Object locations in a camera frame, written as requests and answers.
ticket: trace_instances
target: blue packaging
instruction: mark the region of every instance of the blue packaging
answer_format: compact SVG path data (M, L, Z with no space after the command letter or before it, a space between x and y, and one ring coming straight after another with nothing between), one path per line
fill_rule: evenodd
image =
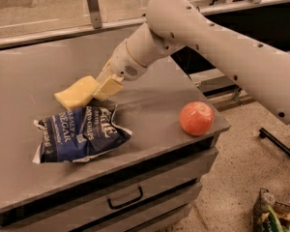
M118 148L131 131L115 124L115 111L86 106L35 121L43 141L33 162L86 162Z

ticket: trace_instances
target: crumpled bag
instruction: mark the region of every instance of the crumpled bag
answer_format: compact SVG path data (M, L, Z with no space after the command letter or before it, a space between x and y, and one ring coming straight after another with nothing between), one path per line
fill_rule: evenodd
M33 162L87 162L118 148L132 132L115 124L116 107L86 106L35 121L43 141Z

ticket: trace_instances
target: drawer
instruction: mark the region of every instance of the drawer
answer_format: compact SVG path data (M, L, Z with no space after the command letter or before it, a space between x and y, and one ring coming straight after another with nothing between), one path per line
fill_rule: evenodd
M173 211L170 211L166 214L163 214L159 217L151 219L133 229L128 230L127 232L155 232L162 228L172 225L173 223L186 218L192 206L190 204L181 206Z
M0 228L0 231L70 231L185 182L200 179L203 174L209 172L217 154L218 150L212 148L179 159L110 188L101 189L72 202Z
M161 215L170 211L176 210L179 207L187 205L192 200L196 199L202 188L201 183L192 185L190 187L182 188L174 191L171 194L165 195L154 202L147 205L140 206L130 212L124 213L120 216L112 218L101 224L85 229L86 232L123 232L123 231L137 231L135 227L158 218Z

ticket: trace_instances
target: gray tabletop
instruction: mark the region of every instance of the gray tabletop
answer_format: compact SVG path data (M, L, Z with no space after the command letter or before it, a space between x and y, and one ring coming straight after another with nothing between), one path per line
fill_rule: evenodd
M97 76L133 30L0 51L0 212L228 129L215 110L207 134L193 137L182 131L178 115L183 106L207 101L169 57L137 81L125 82L125 89L105 104L119 104L117 124L133 131L130 141L88 163L32 162L43 136L33 120L64 111L53 94L80 77Z

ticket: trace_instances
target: sponge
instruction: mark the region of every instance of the sponge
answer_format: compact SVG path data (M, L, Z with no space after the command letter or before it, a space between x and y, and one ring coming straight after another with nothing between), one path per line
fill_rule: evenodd
M91 75L77 80L70 88L55 94L56 100L67 110L86 106L93 98L99 82Z

